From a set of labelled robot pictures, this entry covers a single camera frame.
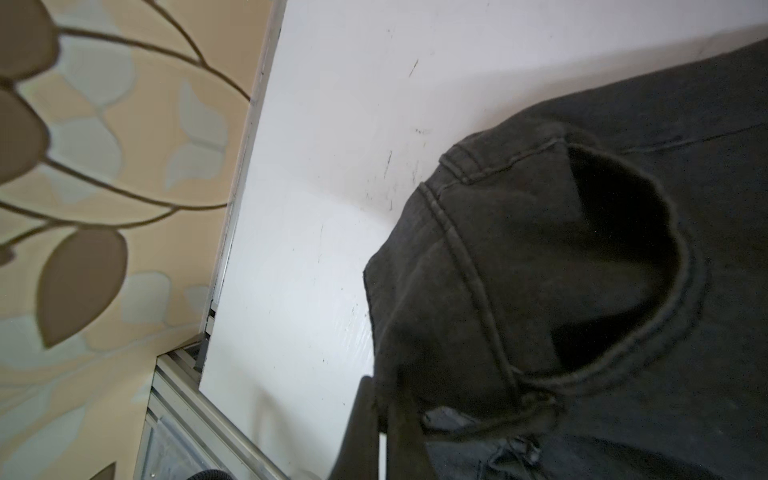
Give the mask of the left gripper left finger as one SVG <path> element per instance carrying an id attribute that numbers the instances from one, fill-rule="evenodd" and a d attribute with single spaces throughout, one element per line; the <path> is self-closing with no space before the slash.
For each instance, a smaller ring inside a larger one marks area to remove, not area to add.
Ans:
<path id="1" fill-rule="evenodd" d="M 330 480 L 379 478 L 379 415 L 374 381 L 361 378 Z"/>

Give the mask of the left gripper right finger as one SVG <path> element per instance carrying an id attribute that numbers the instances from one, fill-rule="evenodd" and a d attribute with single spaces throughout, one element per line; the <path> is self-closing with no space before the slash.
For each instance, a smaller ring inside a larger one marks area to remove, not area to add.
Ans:
<path id="1" fill-rule="evenodd" d="M 436 480 L 416 402 L 405 386 L 398 387 L 386 414 L 386 478 Z"/>

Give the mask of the black trousers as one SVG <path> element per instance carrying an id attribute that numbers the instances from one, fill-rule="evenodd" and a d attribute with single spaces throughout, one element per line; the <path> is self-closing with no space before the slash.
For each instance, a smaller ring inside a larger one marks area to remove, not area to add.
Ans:
<path id="1" fill-rule="evenodd" d="M 457 142 L 365 267 L 441 479 L 767 475 L 767 44 Z"/>

